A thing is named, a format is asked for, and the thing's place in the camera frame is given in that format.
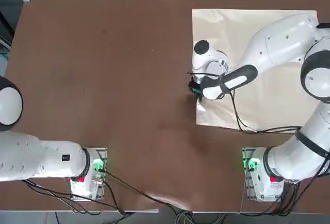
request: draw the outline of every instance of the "wires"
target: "wires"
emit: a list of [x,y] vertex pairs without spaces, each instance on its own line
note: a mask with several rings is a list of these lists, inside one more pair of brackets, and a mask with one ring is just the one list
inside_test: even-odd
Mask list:
[[[234,112],[235,112],[238,128],[241,132],[243,132],[245,134],[254,135],[254,134],[262,134],[262,133],[287,132],[287,131],[294,131],[296,129],[301,128],[301,126],[282,126],[282,127],[273,127],[271,129],[256,131],[256,130],[248,127],[247,125],[245,125],[243,123],[243,121],[240,119],[240,117],[238,115],[238,112],[237,112],[236,104],[235,104],[235,90],[233,90],[233,93],[230,92],[229,94],[230,94],[230,97],[232,99],[232,103],[233,103],[233,107],[234,107]],[[242,127],[241,127],[241,124],[244,127],[246,127],[247,129],[249,129],[250,131],[243,130]]]
[[[179,213],[176,218],[175,218],[175,221],[174,221],[174,224],[177,224],[179,221],[180,221],[180,218],[184,216],[184,224],[186,223],[186,221],[190,224],[196,224],[196,222],[194,221],[193,219],[193,216],[190,215],[190,212],[189,211],[183,211],[181,213]],[[222,224],[224,219],[226,218],[227,214],[220,214],[216,220],[210,222],[210,224]]]
[[146,193],[143,193],[143,192],[139,191],[138,189],[135,189],[133,186],[127,184],[126,182],[124,182],[123,180],[121,180],[120,178],[118,178],[117,176],[113,175],[112,173],[110,173],[110,172],[108,172],[108,171],[106,171],[106,170],[99,169],[98,171],[103,172],[103,173],[106,173],[106,174],[108,174],[109,176],[111,176],[111,177],[117,179],[119,182],[123,183],[123,184],[126,185],[128,188],[130,188],[130,189],[132,189],[133,191],[135,191],[135,192],[137,192],[137,193],[139,193],[139,194],[141,194],[141,195],[143,195],[143,196],[149,198],[150,200],[153,200],[153,201],[155,201],[155,202],[158,202],[158,203],[161,203],[161,204],[163,204],[163,205],[166,205],[167,207],[169,207],[169,208],[175,213],[175,215],[177,215],[177,212],[175,211],[175,209],[174,209],[174,207],[173,207],[172,205],[170,205],[170,204],[168,204],[168,203],[166,203],[166,202],[160,201],[160,200],[158,200],[158,199],[155,199],[155,198],[153,198],[153,197],[147,195]]
[[[75,210],[76,212],[80,213],[80,214],[89,214],[89,215],[99,215],[99,213],[90,213],[88,212],[80,203],[70,199],[70,198],[67,198],[67,197],[61,197],[61,196],[58,196],[50,191],[47,191],[45,189],[45,191],[47,191],[49,194],[47,193],[44,193],[44,192],[41,192],[41,191],[38,191],[36,189],[33,188],[33,186],[37,186],[37,184],[33,183],[32,181],[30,180],[26,180],[25,182],[26,186],[28,186],[31,190],[33,190],[35,193],[39,194],[39,195],[42,195],[42,196],[49,196],[49,197],[54,197],[54,198],[57,198],[59,199],[60,201],[62,201],[63,203],[65,203],[67,206],[69,206],[70,208],[72,208],[73,210]],[[74,202],[75,204],[77,204],[78,206],[80,206],[80,208],[83,210],[83,211],[80,211],[78,210],[77,208],[75,208],[73,205],[69,204],[68,202],[65,202],[65,200],[69,201],[69,202]]]
[[56,211],[55,211],[55,217],[56,217],[57,224],[61,224],[60,221],[58,220],[58,216],[57,216],[57,212]]
[[39,194],[41,195],[45,195],[45,196],[49,196],[49,197],[55,197],[55,198],[58,198],[58,199],[66,199],[66,200],[70,200],[76,204],[78,204],[79,206],[81,206],[78,202],[72,200],[72,199],[69,199],[69,198],[65,198],[63,196],[70,196],[70,197],[78,197],[78,198],[82,198],[82,199],[86,199],[88,201],[91,201],[91,202],[95,202],[95,203],[98,203],[98,204],[101,204],[101,205],[104,205],[104,206],[109,206],[113,209],[116,209],[118,210],[115,206],[111,205],[111,204],[108,204],[108,203],[104,203],[104,202],[99,202],[99,201],[96,201],[96,200],[93,200],[93,199],[90,199],[90,198],[87,198],[87,197],[84,197],[84,196],[79,196],[79,195],[76,195],[76,194],[71,194],[71,193],[62,193],[62,192],[58,192],[58,191],[55,191],[55,190],[51,190],[51,189],[48,189],[48,188],[45,188],[45,187],[42,187],[40,185],[37,185],[35,183],[30,183],[28,180],[22,180],[26,185],[30,186],[30,188],[33,188],[34,191],[36,191],[36,189],[40,189],[40,190],[44,190],[44,191],[47,191],[49,192],[50,194],[47,194],[47,193],[43,193],[43,192],[40,192],[40,191],[36,191],[38,192]]
[[292,207],[296,205],[296,203],[301,199],[302,195],[307,191],[307,189],[312,185],[314,180],[318,177],[318,175],[322,172],[324,169],[326,163],[330,160],[330,152],[327,154],[323,164],[320,166],[319,170],[315,173],[314,177],[309,181],[307,186],[303,189],[303,191],[300,193],[300,195],[297,197],[297,199],[294,201]]
[[112,199],[113,199],[113,203],[114,205],[116,206],[116,208],[118,209],[119,213],[122,214],[122,215],[126,215],[126,213],[121,210],[117,204],[117,201],[116,201],[116,198],[114,197],[114,193],[113,193],[113,190],[112,188],[110,187],[110,185],[108,184],[108,182],[106,181],[103,181],[103,183],[108,187],[108,189],[110,190],[110,193],[111,193],[111,196],[112,196]]

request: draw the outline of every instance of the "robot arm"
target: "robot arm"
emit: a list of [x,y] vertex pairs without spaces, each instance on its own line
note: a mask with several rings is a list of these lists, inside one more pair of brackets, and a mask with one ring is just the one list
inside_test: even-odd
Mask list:
[[[250,83],[274,66],[290,61],[303,62],[308,49],[321,38],[317,23],[307,14],[279,20],[252,37],[242,59],[232,70],[224,74],[218,70],[219,77],[204,76],[199,80],[203,96],[210,100],[221,98],[223,94]],[[200,42],[194,46],[193,72],[195,65],[203,62],[198,59],[208,53],[209,45],[206,43],[203,49],[200,48]],[[208,65],[206,61],[204,67],[207,69]]]
[[[266,70],[290,61],[302,63],[301,84],[321,102],[307,123],[287,142],[253,152],[248,168],[257,201],[276,201],[283,191],[284,179],[313,177],[330,151],[330,31],[320,29],[307,14],[279,20],[253,36],[235,68],[226,73],[213,71],[220,76],[206,74],[200,80],[204,97],[220,99]],[[330,162],[320,173],[328,172],[328,168]]]

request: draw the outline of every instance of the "cable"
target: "cable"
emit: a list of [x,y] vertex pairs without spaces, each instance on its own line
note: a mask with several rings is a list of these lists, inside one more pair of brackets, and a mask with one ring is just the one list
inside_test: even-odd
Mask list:
[[227,214],[224,214],[223,216],[224,216],[224,217],[223,217],[223,219],[222,219],[222,221],[221,221],[220,224],[223,224],[223,222],[225,221],[225,219],[226,219],[226,217],[227,217]]
[[139,191],[138,189],[135,189],[133,186],[129,185],[128,183],[124,182],[123,180],[121,180],[120,178],[118,178],[117,176],[113,175],[112,173],[110,173],[110,172],[108,172],[108,171],[106,171],[106,170],[99,169],[98,171],[99,171],[99,172],[106,173],[106,174],[108,174],[109,176],[111,176],[111,177],[117,179],[119,182],[123,183],[123,184],[126,185],[128,188],[130,188],[130,189],[134,190],[135,192],[137,192],[137,193],[139,193],[139,194],[141,194],[141,195],[143,195],[143,196],[149,198],[150,200],[153,200],[153,201],[155,201],[155,202],[158,202],[158,203],[161,203],[161,204],[163,204],[163,205],[166,205],[167,207],[169,207],[169,208],[175,213],[175,215],[177,215],[177,212],[175,211],[175,209],[173,208],[173,206],[170,205],[169,203],[166,203],[166,202],[160,201],[160,200],[158,200],[158,199],[155,199],[155,198],[153,198],[153,197],[147,195],[146,193],[143,193],[143,192]]
[[117,204],[117,201],[116,201],[116,198],[114,197],[113,190],[112,190],[112,188],[110,187],[110,185],[108,184],[108,182],[103,181],[103,183],[104,183],[104,184],[108,187],[108,189],[110,190],[110,193],[111,193],[111,196],[112,196],[112,199],[113,199],[113,203],[114,203],[114,205],[116,206],[116,208],[118,209],[119,213],[120,213],[121,215],[126,215],[126,213],[125,213],[123,210],[121,210],[121,209],[119,208],[119,206],[118,206],[118,204]]
[[34,188],[41,189],[41,190],[49,191],[50,193],[54,193],[54,194],[57,194],[57,195],[64,195],[64,196],[71,196],[71,197],[78,197],[78,198],[86,199],[88,201],[96,202],[98,204],[105,205],[105,206],[109,206],[109,207],[117,210],[117,208],[115,206],[111,205],[111,204],[104,203],[104,202],[99,202],[99,201],[96,201],[96,200],[93,200],[93,199],[90,199],[90,198],[87,198],[87,197],[84,197],[84,196],[79,196],[79,195],[70,194],[70,193],[58,192],[58,191],[51,190],[51,189],[48,189],[48,188],[45,188],[45,187],[42,187],[42,186],[39,186],[39,185],[31,185],[31,186],[33,186]]
[[307,189],[311,186],[311,184],[314,182],[314,180],[318,177],[318,175],[321,173],[321,171],[324,169],[326,163],[330,160],[330,152],[327,154],[323,164],[319,168],[319,170],[315,173],[314,177],[309,181],[307,186],[303,189],[303,191],[300,193],[300,195],[297,197],[297,199],[293,202],[292,208],[297,204],[297,202],[301,199],[302,195],[307,191]]
[[[48,197],[54,197],[54,198],[57,198],[58,200],[62,201],[62,202],[65,203],[67,206],[69,206],[70,208],[72,208],[73,210],[75,210],[76,212],[78,212],[78,213],[80,213],[80,214],[89,214],[89,215],[99,215],[99,214],[100,214],[100,212],[99,212],[99,213],[90,213],[90,212],[88,212],[88,211],[87,211],[87,210],[86,210],[86,209],[85,209],[80,203],[78,203],[78,202],[76,202],[76,201],[74,201],[74,200],[72,200],[72,199],[70,199],[70,198],[67,198],[67,197],[61,197],[61,196],[58,196],[58,195],[53,194],[53,193],[50,193],[50,192],[49,192],[49,193],[52,194],[52,195],[47,194],[47,193],[44,193],[44,192],[40,192],[40,191],[34,189],[31,185],[29,185],[29,184],[27,184],[27,183],[25,183],[25,184],[26,184],[27,187],[29,187],[31,190],[33,190],[35,193],[37,193],[37,194],[39,194],[39,195],[42,195],[42,196],[48,196]],[[75,207],[72,206],[71,204],[65,202],[64,199],[65,199],[65,200],[68,200],[68,201],[71,201],[71,202],[74,202],[75,204],[79,205],[79,206],[83,209],[84,212],[78,210],[77,208],[75,208]]]
[[[282,127],[273,127],[271,129],[266,129],[266,130],[261,130],[261,131],[255,131],[252,128],[248,127],[247,125],[245,125],[242,120],[240,119],[238,112],[237,112],[237,108],[236,108],[236,104],[235,104],[235,90],[233,90],[234,93],[229,93],[230,97],[232,99],[232,103],[233,103],[233,107],[234,107],[234,112],[235,112],[235,116],[236,116],[236,121],[237,121],[237,125],[238,128],[241,132],[245,133],[245,134],[249,134],[249,135],[253,135],[253,134],[262,134],[262,133],[274,133],[274,132],[287,132],[287,131],[294,131],[296,129],[300,129],[301,126],[282,126]],[[245,126],[246,128],[250,129],[251,131],[245,131],[242,129],[240,123]]]
[[57,224],[61,224],[60,221],[58,220],[58,216],[57,216],[57,212],[56,211],[55,211],[55,217],[56,217]]

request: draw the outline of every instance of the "beige paper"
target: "beige paper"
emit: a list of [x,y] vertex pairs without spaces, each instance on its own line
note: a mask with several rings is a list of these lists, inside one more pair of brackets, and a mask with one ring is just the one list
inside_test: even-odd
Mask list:
[[[223,51],[234,66],[254,33],[277,20],[301,12],[308,12],[317,19],[316,11],[194,9],[193,40],[208,40],[216,50]],[[300,69],[298,63],[277,66],[237,89],[235,103],[241,120],[257,130],[303,126],[318,101],[302,88]],[[215,101],[203,98],[196,111],[197,124],[238,129],[229,95]]]

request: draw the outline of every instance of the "brown tabletop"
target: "brown tabletop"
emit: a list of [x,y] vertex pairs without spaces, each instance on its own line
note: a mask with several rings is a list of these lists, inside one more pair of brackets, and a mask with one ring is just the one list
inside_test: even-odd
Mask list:
[[[31,0],[24,4],[6,73],[24,96],[14,130],[107,147],[107,169],[138,189],[189,210],[237,212],[242,147],[278,145],[289,135],[249,136],[195,124],[186,74],[191,10],[317,10],[319,21],[329,22],[329,6],[330,0]],[[126,210],[160,206],[108,181]],[[38,182],[70,191],[65,179]],[[295,212],[330,213],[329,182],[317,180]],[[0,194],[1,210],[68,209],[21,182],[0,183]],[[111,203],[107,190],[105,197]],[[243,211],[263,209],[244,200]]]

